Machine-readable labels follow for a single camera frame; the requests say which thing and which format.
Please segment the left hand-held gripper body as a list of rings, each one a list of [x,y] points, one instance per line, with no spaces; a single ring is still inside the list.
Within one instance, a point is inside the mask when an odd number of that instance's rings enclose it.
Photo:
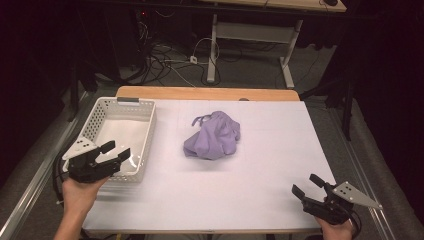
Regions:
[[[100,146],[86,137],[79,137],[62,157],[65,161],[63,170],[79,183],[94,183],[120,170],[117,157],[97,162],[101,154]]]

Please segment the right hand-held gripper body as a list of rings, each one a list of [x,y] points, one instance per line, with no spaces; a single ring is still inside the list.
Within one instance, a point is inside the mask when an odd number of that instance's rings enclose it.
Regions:
[[[309,198],[301,192],[303,211],[318,217],[329,224],[339,225],[352,218],[355,204],[382,210],[383,206],[365,195],[349,182],[331,185],[328,182],[317,183],[327,193],[326,198],[320,202]]]

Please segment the white perforated plastic basket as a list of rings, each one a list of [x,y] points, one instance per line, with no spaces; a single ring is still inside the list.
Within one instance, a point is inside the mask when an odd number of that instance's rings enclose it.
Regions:
[[[114,182],[136,183],[142,180],[148,161],[156,125],[156,104],[140,98],[101,97],[92,108],[79,137],[86,137],[101,146],[115,141],[115,148],[101,154],[101,163],[117,157],[126,149],[131,156],[121,163],[120,170],[107,177]]]

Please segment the purple cloth garment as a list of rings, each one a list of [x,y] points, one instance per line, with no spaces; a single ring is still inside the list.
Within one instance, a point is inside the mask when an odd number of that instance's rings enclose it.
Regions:
[[[223,111],[198,116],[192,126],[198,124],[200,130],[186,139],[183,152],[186,157],[217,160],[232,155],[237,150],[241,138],[241,126]]]

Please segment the person's right hand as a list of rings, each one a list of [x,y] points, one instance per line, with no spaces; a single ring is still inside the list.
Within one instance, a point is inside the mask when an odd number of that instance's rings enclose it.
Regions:
[[[350,221],[332,225],[318,217],[315,220],[322,229],[324,240],[352,240],[354,228]]]

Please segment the person's left hand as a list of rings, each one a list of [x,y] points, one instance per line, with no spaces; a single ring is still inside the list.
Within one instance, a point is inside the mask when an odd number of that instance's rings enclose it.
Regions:
[[[62,184],[64,211],[66,214],[86,215],[92,208],[99,189],[107,178],[94,183],[79,183],[68,178]]]

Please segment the white table sheet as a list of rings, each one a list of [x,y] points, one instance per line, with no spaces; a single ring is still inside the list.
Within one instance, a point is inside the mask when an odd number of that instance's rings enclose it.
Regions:
[[[193,120],[221,110],[241,125],[235,154],[215,161],[189,158],[184,141]],[[326,160],[301,101],[159,100],[153,142],[139,184],[105,184],[84,227],[90,232],[189,233],[312,230],[292,194],[325,193],[310,182],[331,182]]]

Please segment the black metal stand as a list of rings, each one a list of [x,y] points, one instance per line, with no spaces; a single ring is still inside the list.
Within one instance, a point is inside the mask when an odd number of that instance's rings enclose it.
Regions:
[[[325,104],[329,108],[343,108],[341,130],[344,137],[350,141],[351,110],[353,104],[353,93],[355,87],[355,68],[353,66],[328,67],[317,87],[299,94],[301,100],[327,94]]]
[[[79,101],[81,88],[88,92],[97,91],[95,72],[92,66],[84,61],[72,60],[70,70],[70,114],[68,121],[75,119],[79,112]]]

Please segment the black computer tower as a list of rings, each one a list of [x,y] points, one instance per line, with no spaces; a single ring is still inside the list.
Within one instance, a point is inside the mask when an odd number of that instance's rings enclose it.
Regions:
[[[118,65],[140,68],[142,54],[135,11],[112,9],[108,11],[107,18]]]

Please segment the wooden desk top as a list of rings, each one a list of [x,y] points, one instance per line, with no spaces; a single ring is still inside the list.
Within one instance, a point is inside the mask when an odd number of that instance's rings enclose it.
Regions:
[[[338,0],[335,6],[330,6],[324,0],[201,0],[204,2],[238,4],[245,6],[276,7],[298,10],[330,11],[342,13],[347,7]]]

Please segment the aluminium floor rail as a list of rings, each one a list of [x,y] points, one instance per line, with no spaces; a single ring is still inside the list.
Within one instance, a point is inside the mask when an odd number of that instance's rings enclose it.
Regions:
[[[359,240],[397,240],[394,228],[389,222],[389,204],[384,197],[384,188],[378,170],[387,173],[375,141],[369,137],[366,126],[361,125],[361,117],[353,116],[349,127],[350,138],[342,131],[341,112],[331,108],[330,119],[337,132],[337,140],[342,144],[346,158],[333,164],[338,180],[351,180],[353,185],[383,206],[382,210],[371,207],[357,208],[362,220]]]
[[[52,187],[52,166],[93,102],[83,93],[75,118],[69,106],[43,132],[0,189],[0,240],[52,240],[63,210]]]

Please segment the white metal desk frame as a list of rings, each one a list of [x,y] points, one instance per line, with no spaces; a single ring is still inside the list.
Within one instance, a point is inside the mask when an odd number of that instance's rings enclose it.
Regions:
[[[279,59],[283,80],[287,89],[295,87],[289,61],[294,52],[303,21],[297,20],[293,27],[265,26],[243,23],[230,23],[218,20],[214,15],[211,30],[211,49],[208,59],[207,82],[214,83],[218,73],[216,61],[218,59],[218,39],[258,41],[268,43],[286,44],[285,55]]]

